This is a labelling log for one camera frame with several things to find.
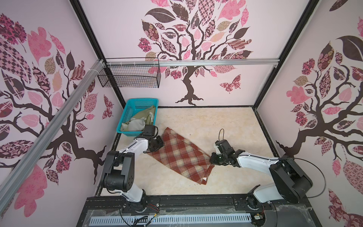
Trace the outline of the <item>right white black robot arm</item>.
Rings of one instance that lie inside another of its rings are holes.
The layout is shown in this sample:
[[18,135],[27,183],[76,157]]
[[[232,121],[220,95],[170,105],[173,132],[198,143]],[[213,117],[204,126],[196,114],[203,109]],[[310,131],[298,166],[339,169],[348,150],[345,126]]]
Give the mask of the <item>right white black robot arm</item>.
[[216,141],[214,147],[212,164],[249,168],[273,179],[273,183],[256,185],[248,192],[246,202],[252,210],[260,204],[282,199],[297,204],[313,186],[312,180],[292,158],[268,158],[234,150],[227,140]]

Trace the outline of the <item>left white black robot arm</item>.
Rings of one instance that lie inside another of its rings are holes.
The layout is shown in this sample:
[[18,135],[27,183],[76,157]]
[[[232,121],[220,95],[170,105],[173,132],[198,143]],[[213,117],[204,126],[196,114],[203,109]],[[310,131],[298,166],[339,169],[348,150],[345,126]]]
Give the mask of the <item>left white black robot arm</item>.
[[143,212],[147,199],[145,191],[134,184],[135,160],[140,154],[156,152],[163,146],[160,136],[139,136],[125,148],[109,151],[100,179],[101,188],[120,194],[135,211]]

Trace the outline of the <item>red plaid skirt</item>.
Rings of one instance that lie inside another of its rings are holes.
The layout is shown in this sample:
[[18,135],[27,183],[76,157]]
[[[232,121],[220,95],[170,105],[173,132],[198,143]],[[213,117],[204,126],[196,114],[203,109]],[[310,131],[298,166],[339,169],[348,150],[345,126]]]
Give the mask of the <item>red plaid skirt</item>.
[[169,127],[165,129],[161,139],[164,146],[149,155],[183,177],[206,185],[214,168],[210,156]]

